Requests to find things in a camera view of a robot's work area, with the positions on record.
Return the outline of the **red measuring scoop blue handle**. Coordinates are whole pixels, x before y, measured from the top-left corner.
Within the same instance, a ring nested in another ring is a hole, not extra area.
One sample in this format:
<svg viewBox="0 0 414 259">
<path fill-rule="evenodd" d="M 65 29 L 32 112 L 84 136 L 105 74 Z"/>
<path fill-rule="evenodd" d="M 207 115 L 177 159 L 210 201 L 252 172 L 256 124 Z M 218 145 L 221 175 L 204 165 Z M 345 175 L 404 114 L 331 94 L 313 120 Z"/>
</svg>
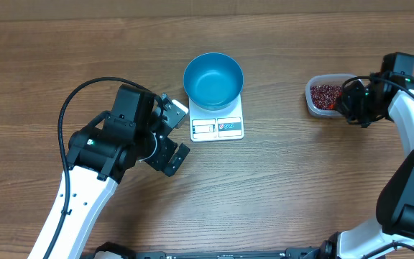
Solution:
<svg viewBox="0 0 414 259">
<path fill-rule="evenodd" d="M 337 106 L 341 103 L 341 97 L 342 97 L 342 93 L 339 92 L 337 97 L 334 99 L 333 103 L 329 106 L 330 110 L 334 110 L 334 111 L 338 110 Z"/>
</svg>

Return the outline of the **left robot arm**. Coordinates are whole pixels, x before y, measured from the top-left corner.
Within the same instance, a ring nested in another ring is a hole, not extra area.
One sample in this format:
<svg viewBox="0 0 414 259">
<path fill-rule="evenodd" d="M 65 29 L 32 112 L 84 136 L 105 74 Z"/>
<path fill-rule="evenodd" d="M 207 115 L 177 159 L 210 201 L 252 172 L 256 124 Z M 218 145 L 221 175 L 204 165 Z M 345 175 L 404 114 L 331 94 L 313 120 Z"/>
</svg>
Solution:
<svg viewBox="0 0 414 259">
<path fill-rule="evenodd" d="M 166 94 L 121 85 L 112 110 L 71 136 L 56 199 L 29 257 L 79 258 L 99 214 L 136 162 L 173 176 L 190 150 L 168 135 L 188 112 Z"/>
</svg>

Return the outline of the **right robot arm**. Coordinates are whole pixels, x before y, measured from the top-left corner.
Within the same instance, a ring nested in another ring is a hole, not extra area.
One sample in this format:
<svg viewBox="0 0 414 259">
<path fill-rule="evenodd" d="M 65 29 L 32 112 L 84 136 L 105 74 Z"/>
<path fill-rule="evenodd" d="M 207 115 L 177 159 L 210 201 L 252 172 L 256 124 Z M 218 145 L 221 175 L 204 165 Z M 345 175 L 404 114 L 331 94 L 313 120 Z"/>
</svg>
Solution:
<svg viewBox="0 0 414 259">
<path fill-rule="evenodd" d="M 384 258 L 400 248 L 414 252 L 414 55 L 390 53 L 381 69 L 343 82 L 331 109 L 363 128 L 381 119 L 397 126 L 405 159 L 381 191 L 375 216 L 337 232 L 312 258 Z"/>
</svg>

